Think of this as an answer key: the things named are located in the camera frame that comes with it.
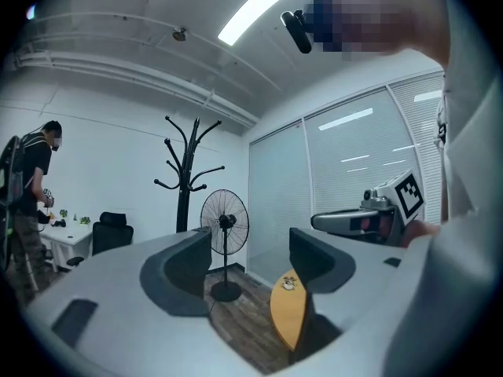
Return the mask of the long ceiling light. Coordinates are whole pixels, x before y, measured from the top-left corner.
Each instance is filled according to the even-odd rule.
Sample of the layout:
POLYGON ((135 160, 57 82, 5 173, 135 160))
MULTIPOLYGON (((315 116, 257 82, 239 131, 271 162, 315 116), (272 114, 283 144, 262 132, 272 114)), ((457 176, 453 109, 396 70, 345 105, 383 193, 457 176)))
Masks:
POLYGON ((228 46, 233 46, 246 30, 279 1, 247 0, 219 32, 218 39, 228 46))

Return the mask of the white desk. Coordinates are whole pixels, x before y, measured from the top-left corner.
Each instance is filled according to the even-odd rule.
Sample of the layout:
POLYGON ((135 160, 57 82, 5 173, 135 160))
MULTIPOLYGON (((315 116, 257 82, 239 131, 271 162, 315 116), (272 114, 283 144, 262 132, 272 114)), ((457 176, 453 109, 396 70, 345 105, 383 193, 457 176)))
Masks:
POLYGON ((42 243, 50 251, 48 262, 55 273, 71 269, 67 260, 74 257, 88 258, 92 247, 92 226, 68 221, 65 227, 46 226, 41 232, 42 243))

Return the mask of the black office chair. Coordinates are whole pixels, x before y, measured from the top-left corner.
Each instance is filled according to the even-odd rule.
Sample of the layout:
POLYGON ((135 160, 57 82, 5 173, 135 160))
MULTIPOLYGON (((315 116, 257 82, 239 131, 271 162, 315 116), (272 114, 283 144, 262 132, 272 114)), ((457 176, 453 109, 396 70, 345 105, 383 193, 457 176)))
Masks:
POLYGON ((104 251, 132 244, 134 228, 127 224, 127 216, 103 212, 93 224, 90 257, 104 251))

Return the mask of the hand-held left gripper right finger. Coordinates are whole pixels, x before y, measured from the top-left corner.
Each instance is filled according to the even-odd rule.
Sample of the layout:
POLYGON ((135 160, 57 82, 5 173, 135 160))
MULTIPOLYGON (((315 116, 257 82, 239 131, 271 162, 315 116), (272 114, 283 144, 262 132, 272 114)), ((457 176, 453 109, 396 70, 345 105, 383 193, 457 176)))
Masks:
POLYGON ((292 363, 273 377, 385 377, 391 339, 365 317, 384 298, 406 249, 292 228, 289 253, 307 298, 292 363))

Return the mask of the round wooden table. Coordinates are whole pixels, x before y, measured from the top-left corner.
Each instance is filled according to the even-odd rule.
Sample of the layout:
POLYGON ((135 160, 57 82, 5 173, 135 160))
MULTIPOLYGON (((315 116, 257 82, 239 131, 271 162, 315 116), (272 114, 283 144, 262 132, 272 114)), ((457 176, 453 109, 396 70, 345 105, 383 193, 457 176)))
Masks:
POLYGON ((274 328, 286 345, 294 352, 302 330, 307 302, 307 292, 294 269, 290 269, 275 283, 270 296, 270 313, 274 328), (284 276, 294 276, 296 289, 286 291, 282 287, 284 276))

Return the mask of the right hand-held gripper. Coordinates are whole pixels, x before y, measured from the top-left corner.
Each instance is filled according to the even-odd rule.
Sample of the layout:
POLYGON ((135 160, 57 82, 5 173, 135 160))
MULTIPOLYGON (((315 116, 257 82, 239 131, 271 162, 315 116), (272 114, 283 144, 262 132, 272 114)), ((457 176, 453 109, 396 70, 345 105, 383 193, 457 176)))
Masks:
POLYGON ((397 247, 405 227, 424 206, 422 188, 412 169, 405 170, 375 188, 365 190, 362 209, 315 214, 311 226, 332 235, 356 237, 377 233, 378 243, 397 247))

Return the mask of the person's grey shirt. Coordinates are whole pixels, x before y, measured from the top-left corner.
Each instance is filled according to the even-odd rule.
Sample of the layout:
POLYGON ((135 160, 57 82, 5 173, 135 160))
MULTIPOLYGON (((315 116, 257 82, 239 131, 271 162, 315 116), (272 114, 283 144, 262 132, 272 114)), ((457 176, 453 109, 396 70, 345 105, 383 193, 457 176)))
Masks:
POLYGON ((387 352, 386 377, 445 371, 503 274, 503 72, 468 10, 459 0, 446 4, 450 60, 435 139, 442 223, 387 352))

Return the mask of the white ceiling pipes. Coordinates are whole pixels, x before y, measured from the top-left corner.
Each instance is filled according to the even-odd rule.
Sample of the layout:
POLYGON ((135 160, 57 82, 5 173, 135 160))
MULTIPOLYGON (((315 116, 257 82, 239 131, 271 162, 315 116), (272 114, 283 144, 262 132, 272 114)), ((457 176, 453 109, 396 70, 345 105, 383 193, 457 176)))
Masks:
POLYGON ((257 116, 219 96, 214 90, 206 90, 177 76, 130 61, 88 53, 49 50, 16 53, 13 60, 19 68, 52 68, 133 83, 207 108, 247 128, 259 121, 257 116))

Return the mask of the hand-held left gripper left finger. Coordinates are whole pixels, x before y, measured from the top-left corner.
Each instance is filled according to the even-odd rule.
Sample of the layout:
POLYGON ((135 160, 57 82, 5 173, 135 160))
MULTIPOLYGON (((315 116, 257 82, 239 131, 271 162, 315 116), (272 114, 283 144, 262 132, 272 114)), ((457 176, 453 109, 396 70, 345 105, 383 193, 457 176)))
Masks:
POLYGON ((255 377, 211 324, 210 265, 206 228, 131 244, 83 261, 26 316, 82 377, 255 377))

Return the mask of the person's right forearm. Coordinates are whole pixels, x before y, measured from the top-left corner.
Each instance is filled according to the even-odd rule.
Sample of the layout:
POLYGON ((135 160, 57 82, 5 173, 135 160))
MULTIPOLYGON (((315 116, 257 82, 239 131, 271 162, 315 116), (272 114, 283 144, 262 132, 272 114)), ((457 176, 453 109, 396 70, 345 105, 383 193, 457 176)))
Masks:
POLYGON ((404 229, 401 246, 408 247, 413 240, 422 236, 434 236, 440 229, 441 227, 439 225, 421 220, 413 220, 404 229))

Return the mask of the black coat stand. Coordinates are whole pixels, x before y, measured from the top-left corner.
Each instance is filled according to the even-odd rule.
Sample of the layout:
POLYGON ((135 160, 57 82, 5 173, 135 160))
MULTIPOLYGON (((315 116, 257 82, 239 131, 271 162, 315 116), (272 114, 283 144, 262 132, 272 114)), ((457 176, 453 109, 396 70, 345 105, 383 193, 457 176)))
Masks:
POLYGON ((155 179, 153 183, 167 190, 178 190, 178 206, 177 206, 177 219, 176 219, 176 232, 186 232, 188 230, 188 219, 189 219, 189 200, 192 192, 198 192, 207 188, 206 184, 195 186, 195 182, 203 175, 214 173, 216 171, 224 170, 224 166, 212 168, 210 170, 205 170, 199 172, 195 176, 191 176, 193 161, 195 158, 195 153, 198 145, 202 139, 211 132, 217 126, 222 124, 222 120, 217 120, 214 124, 209 126, 201 134, 198 134, 198 129, 200 126, 200 119, 196 118, 193 123, 193 129, 190 139, 187 138, 184 131, 180 126, 178 126, 170 116, 166 116, 165 119, 180 133, 182 136, 182 142, 184 144, 182 161, 179 160, 177 154, 171 143, 170 138, 164 139, 164 144, 166 145, 168 151, 171 154, 173 163, 170 160, 166 161, 166 164, 174 170, 178 176, 178 183, 175 186, 168 186, 159 179, 155 179))

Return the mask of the black standing fan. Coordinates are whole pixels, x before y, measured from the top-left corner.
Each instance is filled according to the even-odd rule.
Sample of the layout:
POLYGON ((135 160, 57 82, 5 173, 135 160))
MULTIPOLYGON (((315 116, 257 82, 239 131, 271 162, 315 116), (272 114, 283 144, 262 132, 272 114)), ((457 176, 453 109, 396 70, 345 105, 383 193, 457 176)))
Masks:
POLYGON ((216 302, 233 302, 242 290, 238 283, 229 280, 228 257, 240 251, 248 240, 247 209, 234 192, 216 190, 204 202, 200 226, 211 230, 211 249, 223 257, 223 277, 211 287, 211 297, 216 302))

